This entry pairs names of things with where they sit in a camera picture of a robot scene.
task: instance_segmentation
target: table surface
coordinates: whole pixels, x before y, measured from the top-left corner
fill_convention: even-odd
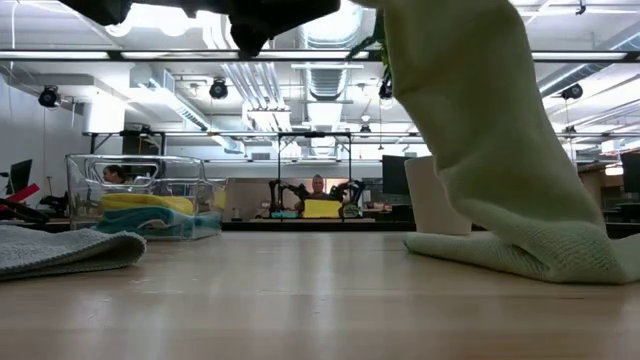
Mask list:
[[[407,253],[402,234],[227,233],[0,283],[0,359],[634,359],[640,287]]]

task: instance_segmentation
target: yellow cloth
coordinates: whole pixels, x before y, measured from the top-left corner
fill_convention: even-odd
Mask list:
[[[191,200],[177,196],[146,194],[106,194],[100,199],[104,210],[124,210],[143,206],[163,206],[185,215],[193,215]]]
[[[305,218],[337,218],[342,204],[332,200],[305,200]]]

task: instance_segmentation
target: man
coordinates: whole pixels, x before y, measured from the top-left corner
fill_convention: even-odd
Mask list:
[[[324,178],[320,175],[316,175],[313,177],[311,181],[311,189],[312,193],[309,194],[307,199],[311,200],[332,200],[329,194],[324,192]],[[304,201],[300,201],[296,204],[296,210],[299,212],[304,211]]]
[[[118,165],[109,165],[105,167],[102,171],[102,176],[104,181],[111,184],[124,184],[126,180],[124,171]]]

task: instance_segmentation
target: clear plastic bin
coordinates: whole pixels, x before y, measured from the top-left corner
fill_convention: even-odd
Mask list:
[[[220,234],[226,180],[208,181],[201,160],[173,156],[68,155],[71,228],[135,232],[148,240]],[[104,171],[116,165],[115,183]]]

